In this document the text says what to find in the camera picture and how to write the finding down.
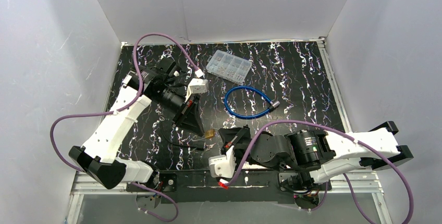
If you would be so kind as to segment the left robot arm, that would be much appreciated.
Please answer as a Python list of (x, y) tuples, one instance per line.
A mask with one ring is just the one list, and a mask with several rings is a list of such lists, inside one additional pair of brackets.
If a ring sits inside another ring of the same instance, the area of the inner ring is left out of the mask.
[(174, 115), (174, 127), (203, 136), (205, 130), (199, 113), (200, 95), (208, 91), (208, 81), (193, 78), (186, 85), (186, 95), (176, 79), (181, 68), (170, 58), (161, 59), (153, 67), (131, 70), (122, 82), (119, 94), (94, 133), (81, 145), (73, 146), (69, 157), (83, 172), (107, 189), (118, 184), (138, 182), (157, 187), (159, 170), (147, 161), (121, 159), (117, 151), (140, 114), (152, 103)]

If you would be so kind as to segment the black cable padlock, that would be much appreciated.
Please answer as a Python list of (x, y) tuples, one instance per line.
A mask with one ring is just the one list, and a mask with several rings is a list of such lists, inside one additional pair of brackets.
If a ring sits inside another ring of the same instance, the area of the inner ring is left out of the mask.
[(166, 142), (168, 142), (172, 146), (190, 148), (190, 149), (195, 149), (197, 151), (204, 151), (207, 148), (207, 145), (206, 145), (206, 142), (204, 139), (187, 140), (187, 141), (173, 140), (169, 135), (166, 134), (163, 122), (159, 123), (159, 131), (161, 133), (162, 139), (164, 139)]

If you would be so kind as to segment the small brass padlock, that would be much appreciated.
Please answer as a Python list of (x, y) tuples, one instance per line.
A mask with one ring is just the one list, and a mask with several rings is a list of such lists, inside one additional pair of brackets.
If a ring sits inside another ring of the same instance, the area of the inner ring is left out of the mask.
[(215, 134), (216, 134), (215, 129), (209, 129), (204, 133), (203, 139), (211, 139), (215, 136)]

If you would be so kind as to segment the small silver lock key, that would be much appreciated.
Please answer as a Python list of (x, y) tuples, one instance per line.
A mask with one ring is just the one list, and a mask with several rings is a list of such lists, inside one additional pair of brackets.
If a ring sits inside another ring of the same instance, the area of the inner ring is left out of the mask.
[(209, 144), (209, 145), (207, 145), (205, 150), (208, 151), (208, 150), (212, 149), (212, 148), (214, 147), (214, 145), (215, 145), (215, 144)]

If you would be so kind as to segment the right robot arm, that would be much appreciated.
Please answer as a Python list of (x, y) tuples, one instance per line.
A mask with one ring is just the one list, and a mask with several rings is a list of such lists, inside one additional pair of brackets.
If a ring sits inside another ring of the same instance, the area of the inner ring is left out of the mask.
[(330, 130), (300, 130), (285, 135), (263, 131), (251, 136), (250, 128), (220, 129), (222, 155), (209, 158), (213, 178), (232, 178), (244, 159), (251, 165), (272, 170), (290, 169), (304, 180), (322, 184), (330, 178), (365, 167), (385, 170), (413, 159), (406, 145), (395, 139), (398, 129), (386, 121), (368, 132), (349, 132), (345, 136)]

